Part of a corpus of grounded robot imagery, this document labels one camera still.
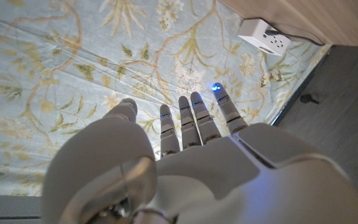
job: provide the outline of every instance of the fingertip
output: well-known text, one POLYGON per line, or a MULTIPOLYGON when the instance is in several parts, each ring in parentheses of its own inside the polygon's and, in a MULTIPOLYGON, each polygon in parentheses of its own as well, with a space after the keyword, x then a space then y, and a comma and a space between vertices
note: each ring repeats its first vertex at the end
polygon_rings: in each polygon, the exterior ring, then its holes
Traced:
POLYGON ((131 104, 132 104, 132 108, 133 108, 134 111, 135 111, 135 114, 137 114, 137 105, 136 105, 136 102, 135 102, 133 99, 125 98, 125 99, 123 99, 121 102, 131 103, 131 104))
POLYGON ((187 98, 185 96, 181 96, 179 97, 179 109, 183 109, 189 106, 189 101, 187 100, 187 98))
POLYGON ((220 100, 221 98, 224 98, 225 96, 228 96, 226 90, 223 88, 223 85, 220 83, 215 83, 212 86, 212 91, 217 101, 220 100))
POLYGON ((164 116, 166 114, 170 114, 171 110, 169 109, 169 107, 167 105, 161 105, 160 107, 160 116, 164 116))
POLYGON ((201 98, 201 95, 197 92, 193 92, 190 95, 190 100, 193 106, 199 102, 201 102, 203 99, 201 98))

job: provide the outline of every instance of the robotic finger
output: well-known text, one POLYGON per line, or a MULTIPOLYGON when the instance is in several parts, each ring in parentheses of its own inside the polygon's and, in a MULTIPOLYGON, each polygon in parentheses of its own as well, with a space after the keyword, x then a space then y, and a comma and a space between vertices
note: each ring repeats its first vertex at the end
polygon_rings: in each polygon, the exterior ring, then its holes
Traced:
POLYGON ((214 92, 215 99, 222 111, 224 119, 226 120, 226 125, 227 128, 229 128, 230 134, 233 134, 247 127, 247 123, 241 118, 240 113, 234 106, 228 93, 226 93, 224 90, 222 84, 215 83, 212 86, 212 90, 214 92))
POLYGON ((136 123, 137 106, 133 99, 123 99, 109 111, 103 118, 121 118, 131 123, 136 123))
POLYGON ((190 146, 200 146, 201 140, 197 132, 197 125, 194 122, 189 101, 185 96, 179 98, 179 109, 183 150, 190 146))
POLYGON ((193 105, 193 110, 197 119, 197 126, 200 131, 200 136, 203 144, 206 144, 210 140, 221 138, 221 133, 219 132, 216 124, 206 109, 203 99, 200 94, 193 92, 190 95, 191 103, 193 105))
POLYGON ((171 111, 167 105, 160 107, 161 117, 161 157, 180 152, 179 141, 175 132, 171 111))

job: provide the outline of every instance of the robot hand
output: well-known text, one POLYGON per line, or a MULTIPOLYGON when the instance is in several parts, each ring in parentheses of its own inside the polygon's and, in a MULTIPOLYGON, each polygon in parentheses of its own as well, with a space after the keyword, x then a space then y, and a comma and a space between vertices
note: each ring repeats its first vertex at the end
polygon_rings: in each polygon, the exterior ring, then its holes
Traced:
POLYGON ((155 161, 137 107, 122 100, 59 150, 45 176, 45 223, 358 223, 358 192, 313 146, 266 124, 248 126, 219 83, 230 136, 200 94, 179 98, 183 151, 160 108, 155 161))

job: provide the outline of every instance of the electrical outlet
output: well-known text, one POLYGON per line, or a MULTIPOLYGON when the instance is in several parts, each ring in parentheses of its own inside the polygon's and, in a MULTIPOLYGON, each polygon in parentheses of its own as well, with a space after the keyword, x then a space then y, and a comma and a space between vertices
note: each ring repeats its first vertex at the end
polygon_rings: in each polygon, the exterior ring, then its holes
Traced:
POLYGON ((267 35, 266 30, 276 30, 263 19, 244 19, 237 35, 268 54, 282 56, 291 40, 284 35, 267 35))

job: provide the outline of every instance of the floral pattern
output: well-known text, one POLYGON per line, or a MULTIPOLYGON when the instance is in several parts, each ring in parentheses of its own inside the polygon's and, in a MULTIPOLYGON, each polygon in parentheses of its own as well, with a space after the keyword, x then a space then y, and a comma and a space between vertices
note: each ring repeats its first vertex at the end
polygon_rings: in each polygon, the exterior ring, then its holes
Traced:
POLYGON ((192 91, 228 134, 215 82, 249 124, 271 123, 329 46, 266 55, 237 37, 240 23, 216 0, 0 1, 0 194, 40 195, 61 145, 123 98, 157 159, 159 106, 181 139, 177 100, 192 91))

